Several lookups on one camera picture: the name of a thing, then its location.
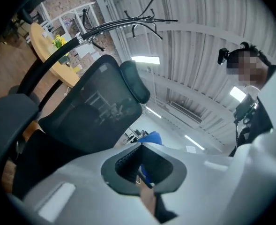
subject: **round wooden table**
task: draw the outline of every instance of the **round wooden table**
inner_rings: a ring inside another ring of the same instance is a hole
[[[31,44],[42,62],[45,62],[50,57],[51,54],[48,48],[52,46],[52,38],[49,36],[44,37],[42,34],[44,32],[45,30],[35,22],[30,26]],[[59,62],[56,62],[50,71],[69,87],[74,87],[80,79],[71,67]]]

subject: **headset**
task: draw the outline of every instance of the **headset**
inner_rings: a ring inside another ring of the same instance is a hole
[[[230,52],[227,48],[221,48],[219,50],[219,56],[218,56],[218,64],[222,65],[225,61],[229,60],[231,62],[231,59],[234,57],[233,55],[235,53],[238,53],[239,51],[245,51],[249,49],[249,44],[247,42],[242,42],[240,49],[236,49],[232,52]]]

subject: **mesh chair back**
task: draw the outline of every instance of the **mesh chair back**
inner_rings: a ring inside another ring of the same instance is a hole
[[[53,138],[89,154],[113,147],[141,113],[116,60],[104,55],[39,124]]]

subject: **fluorescent light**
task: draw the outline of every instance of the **fluorescent light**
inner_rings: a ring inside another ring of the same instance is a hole
[[[149,107],[146,107],[149,111],[151,111],[154,115],[158,116],[159,118],[162,118],[160,115],[158,115],[156,112],[152,111]]]
[[[199,145],[197,142],[195,142],[191,137],[185,135],[185,138],[189,139],[192,143],[194,143],[197,147],[199,147],[201,150],[204,150],[204,148]]]
[[[233,87],[230,94],[237,99],[239,102],[242,102],[243,99],[246,97],[246,94],[242,92],[239,88]]]
[[[136,62],[160,64],[160,58],[159,57],[138,56],[138,57],[132,57],[132,60],[135,60]]]

